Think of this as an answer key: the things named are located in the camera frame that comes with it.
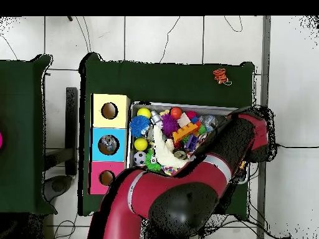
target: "red ball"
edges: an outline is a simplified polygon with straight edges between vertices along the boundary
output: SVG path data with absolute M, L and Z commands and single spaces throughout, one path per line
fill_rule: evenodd
M 173 107 L 173 108 L 171 109 L 171 116 L 172 116 L 175 120 L 180 119 L 182 113 L 183 113 L 183 112 L 182 112 L 181 108 L 179 108 L 179 107 Z

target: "orange lego block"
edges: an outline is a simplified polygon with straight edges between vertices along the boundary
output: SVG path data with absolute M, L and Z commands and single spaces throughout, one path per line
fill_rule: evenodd
M 193 133 L 197 128 L 197 125 L 193 123 L 189 123 L 186 126 L 179 128 L 177 132 L 173 132 L 174 142 L 177 143 L 178 141 L 182 140 L 189 134 Z

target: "green tablecloth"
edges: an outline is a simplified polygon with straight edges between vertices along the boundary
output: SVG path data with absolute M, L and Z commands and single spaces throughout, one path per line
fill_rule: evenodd
M 231 86 L 216 82 L 212 71 L 218 68 L 226 69 Z M 127 95 L 131 101 L 241 108 L 252 104 L 254 70 L 251 62 L 238 66 L 178 65 L 104 62 L 96 53 L 85 56 L 79 69 L 80 116 L 85 114 L 80 120 L 79 165 L 83 162 L 83 171 L 79 175 L 79 214 L 97 211 L 103 197 L 87 194 L 91 93 Z M 237 187 L 227 213 L 247 218 L 247 184 Z
M 53 213 L 42 197 L 42 76 L 52 57 L 0 60 L 0 212 Z

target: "pink box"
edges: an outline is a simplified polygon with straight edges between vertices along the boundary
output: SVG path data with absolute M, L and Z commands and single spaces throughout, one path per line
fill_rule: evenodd
M 90 194 L 104 195 L 107 193 L 108 186 L 104 186 L 100 182 L 100 174 L 103 171 L 111 171 L 117 177 L 124 168 L 124 162 L 92 161 Z

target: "hole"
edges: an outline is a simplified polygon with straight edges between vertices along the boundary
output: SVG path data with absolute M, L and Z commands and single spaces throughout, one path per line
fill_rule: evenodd
M 120 142 L 118 142 L 116 137 L 111 135 L 102 136 L 98 141 L 98 150 L 104 155 L 114 155 L 119 147 Z
M 118 109 L 114 103 L 105 103 L 102 106 L 101 113 L 105 119 L 112 120 L 117 117 Z
M 98 177 L 99 181 L 104 186 L 110 186 L 115 180 L 115 175 L 112 171 L 103 171 Z

